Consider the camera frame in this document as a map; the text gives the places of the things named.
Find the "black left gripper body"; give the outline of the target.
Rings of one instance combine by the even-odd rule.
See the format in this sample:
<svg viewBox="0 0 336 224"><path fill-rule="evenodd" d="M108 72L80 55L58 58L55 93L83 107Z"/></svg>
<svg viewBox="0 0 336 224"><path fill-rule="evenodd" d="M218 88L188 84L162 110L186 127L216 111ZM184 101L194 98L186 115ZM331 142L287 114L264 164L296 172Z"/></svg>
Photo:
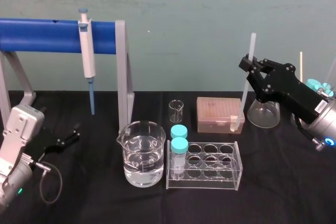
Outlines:
<svg viewBox="0 0 336 224"><path fill-rule="evenodd" d="M30 141L25 148L25 163L33 167L50 153L63 152L66 140L64 138L40 138Z"/></svg>

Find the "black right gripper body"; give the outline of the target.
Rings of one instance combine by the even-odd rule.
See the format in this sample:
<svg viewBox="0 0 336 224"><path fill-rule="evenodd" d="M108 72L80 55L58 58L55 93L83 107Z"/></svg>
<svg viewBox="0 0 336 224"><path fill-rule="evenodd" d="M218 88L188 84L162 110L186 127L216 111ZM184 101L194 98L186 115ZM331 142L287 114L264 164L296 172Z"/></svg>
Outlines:
<svg viewBox="0 0 336 224"><path fill-rule="evenodd" d="M299 81L292 64L267 59L258 63L260 71L266 74L258 92L260 102L275 101L307 124L311 124L327 108L327 98Z"/></svg>

